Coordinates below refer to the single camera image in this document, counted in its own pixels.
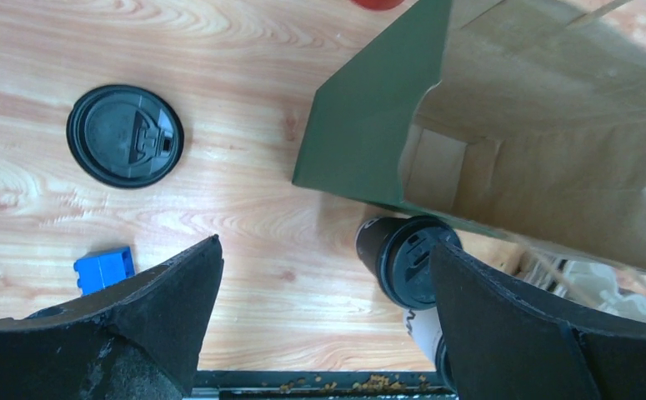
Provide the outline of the black coffee lid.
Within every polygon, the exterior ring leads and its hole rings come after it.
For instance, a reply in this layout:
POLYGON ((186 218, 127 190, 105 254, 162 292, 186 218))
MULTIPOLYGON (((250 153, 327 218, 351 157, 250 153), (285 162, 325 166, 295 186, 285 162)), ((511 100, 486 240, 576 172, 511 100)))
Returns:
POLYGON ((439 244, 462 248, 458 234, 429 216, 395 218, 378 260, 378 280, 395 304, 412 310, 433 308, 436 295, 430 276, 430 255, 439 244))
POLYGON ((454 393, 457 392, 457 386, 454 381, 448 348, 444 337, 441 337, 438 341, 435 355, 435 367, 439 378, 443 381, 443 385, 450 391, 454 393))

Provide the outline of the green paper bag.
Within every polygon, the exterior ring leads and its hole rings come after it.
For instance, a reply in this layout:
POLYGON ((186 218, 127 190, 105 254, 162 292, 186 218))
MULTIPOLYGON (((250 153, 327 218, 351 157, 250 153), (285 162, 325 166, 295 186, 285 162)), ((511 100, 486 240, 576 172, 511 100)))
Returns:
POLYGON ((646 270, 646 1, 419 1, 315 93, 293 183, 646 270))

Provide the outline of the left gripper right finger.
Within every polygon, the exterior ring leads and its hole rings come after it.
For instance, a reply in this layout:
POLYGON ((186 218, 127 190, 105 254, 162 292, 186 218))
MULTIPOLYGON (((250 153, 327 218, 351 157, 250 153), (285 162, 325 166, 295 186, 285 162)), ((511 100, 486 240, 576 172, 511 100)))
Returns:
POLYGON ((443 244, 430 256, 462 399, 646 399, 646 323, 600 312, 443 244))

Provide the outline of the white paper cup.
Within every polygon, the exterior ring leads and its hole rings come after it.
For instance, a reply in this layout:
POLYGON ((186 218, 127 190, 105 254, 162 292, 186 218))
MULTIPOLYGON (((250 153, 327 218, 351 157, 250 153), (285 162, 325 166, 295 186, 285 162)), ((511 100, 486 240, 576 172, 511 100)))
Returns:
POLYGON ((426 358, 438 366, 439 352, 443 338, 443 329, 438 316, 438 309, 406 309, 403 323, 408 335, 413 339, 426 358))

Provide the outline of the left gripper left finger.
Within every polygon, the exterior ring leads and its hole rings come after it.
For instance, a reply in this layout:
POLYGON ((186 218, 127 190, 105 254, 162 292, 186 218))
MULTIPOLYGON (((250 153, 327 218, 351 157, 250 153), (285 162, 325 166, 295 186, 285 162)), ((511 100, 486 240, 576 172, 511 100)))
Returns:
POLYGON ((181 399, 223 277, 211 236, 134 277, 0 319, 0 399, 181 399))

